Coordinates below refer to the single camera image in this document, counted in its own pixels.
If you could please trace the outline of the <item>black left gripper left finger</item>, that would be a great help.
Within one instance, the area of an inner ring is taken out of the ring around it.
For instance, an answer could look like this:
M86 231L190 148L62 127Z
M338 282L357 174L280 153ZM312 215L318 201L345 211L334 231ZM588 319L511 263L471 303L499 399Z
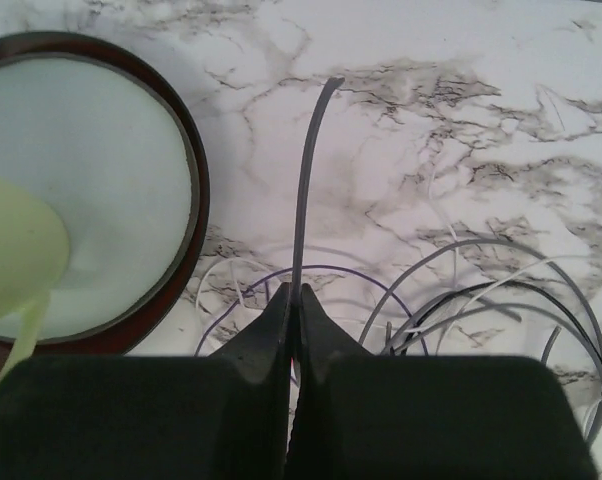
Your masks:
M0 383L0 479L277 479L290 288L205 357L36 356Z

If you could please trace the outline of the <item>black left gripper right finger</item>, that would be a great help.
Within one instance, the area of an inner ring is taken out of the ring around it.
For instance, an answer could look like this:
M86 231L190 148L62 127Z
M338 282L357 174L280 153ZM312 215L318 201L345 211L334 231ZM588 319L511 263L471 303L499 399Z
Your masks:
M304 287L290 479L594 479L557 379L522 356L376 356Z

